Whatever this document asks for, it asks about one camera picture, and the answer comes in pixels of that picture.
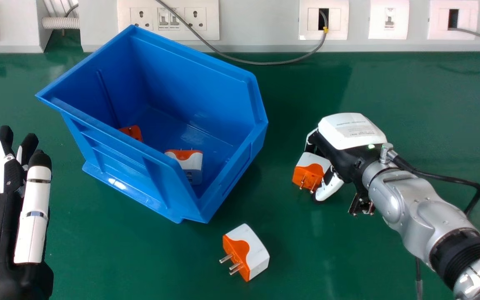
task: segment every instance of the green table surface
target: green table surface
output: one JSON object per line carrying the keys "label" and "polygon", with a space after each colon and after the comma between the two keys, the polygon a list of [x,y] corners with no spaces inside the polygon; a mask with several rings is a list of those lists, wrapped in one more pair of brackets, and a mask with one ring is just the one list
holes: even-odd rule
{"label": "green table surface", "polygon": [[[11,126],[15,143],[36,133],[53,160],[53,300],[415,298],[414,261],[400,236],[379,215],[348,215],[352,185],[315,205],[291,183],[305,135],[329,114],[360,112],[416,167],[480,182],[480,53],[320,53],[294,65],[241,66],[259,82],[265,146],[211,222],[174,224],[82,172],[61,116],[34,97],[87,56],[68,32],[54,33],[44,54],[0,55],[0,126]],[[433,185],[461,208],[474,193]],[[480,203],[471,219],[480,229]],[[242,223],[270,253],[269,268],[249,283],[218,262],[222,235]],[[423,280],[425,299],[452,298],[431,270]]]}

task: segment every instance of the robotic arm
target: robotic arm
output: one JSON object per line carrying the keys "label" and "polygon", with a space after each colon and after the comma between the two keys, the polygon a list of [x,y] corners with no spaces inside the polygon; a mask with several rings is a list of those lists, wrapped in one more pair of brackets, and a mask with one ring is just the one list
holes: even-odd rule
{"label": "robotic arm", "polygon": [[53,290],[44,261],[51,159],[29,134],[16,154],[13,133],[0,128],[0,300],[43,300]]}
{"label": "robotic arm", "polygon": [[343,113],[324,117],[309,133],[292,181],[315,201],[353,183],[350,214],[379,212],[457,300],[480,300],[480,233],[413,170],[370,120]]}

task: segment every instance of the cable outlet opening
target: cable outlet opening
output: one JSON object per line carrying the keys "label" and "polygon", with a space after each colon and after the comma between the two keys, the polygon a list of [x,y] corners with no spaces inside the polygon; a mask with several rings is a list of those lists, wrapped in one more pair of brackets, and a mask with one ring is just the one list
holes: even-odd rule
{"label": "cable outlet opening", "polygon": [[328,27],[328,23],[329,23],[329,8],[320,8],[320,13],[318,13],[318,30],[323,30],[323,27],[325,27],[325,21],[321,15],[321,13],[323,15],[325,15],[325,17],[327,18],[327,27]]}
{"label": "cable outlet opening", "polygon": [[448,28],[457,28],[459,25],[459,10],[449,10],[449,18],[447,22]]}

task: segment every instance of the electrical outlet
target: electrical outlet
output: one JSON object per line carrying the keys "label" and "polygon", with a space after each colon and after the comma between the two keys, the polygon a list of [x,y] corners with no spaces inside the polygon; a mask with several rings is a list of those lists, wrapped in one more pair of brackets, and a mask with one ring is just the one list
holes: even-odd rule
{"label": "electrical outlet", "polygon": [[371,0],[370,33],[372,40],[406,40],[409,0]]}
{"label": "electrical outlet", "polygon": [[349,0],[300,0],[299,39],[320,40],[323,35],[323,18],[320,11],[328,10],[326,40],[347,40],[349,25]]}
{"label": "electrical outlet", "polygon": [[[166,0],[179,16],[206,40],[220,39],[219,0]],[[198,38],[158,2],[153,0],[118,0],[118,31],[149,16],[146,28],[170,40],[198,40]]]}
{"label": "electrical outlet", "polygon": [[206,30],[206,8],[188,7],[185,8],[185,21],[194,30]]}
{"label": "electrical outlet", "polygon": [[131,7],[131,24],[147,30],[153,30],[153,14],[147,7]]}
{"label": "electrical outlet", "polygon": [[449,26],[477,31],[479,2],[476,0],[431,0],[428,40],[474,40],[465,32],[448,30]]}

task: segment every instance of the storage bin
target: storage bin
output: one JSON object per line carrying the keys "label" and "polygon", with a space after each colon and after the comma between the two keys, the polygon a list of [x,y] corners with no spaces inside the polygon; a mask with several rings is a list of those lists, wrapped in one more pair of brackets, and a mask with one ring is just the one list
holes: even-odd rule
{"label": "storage bin", "polygon": [[[268,125],[252,73],[133,25],[36,97],[61,113],[86,173],[176,223],[211,219]],[[133,125],[143,142],[119,131]],[[201,184],[168,149],[203,152]]]}

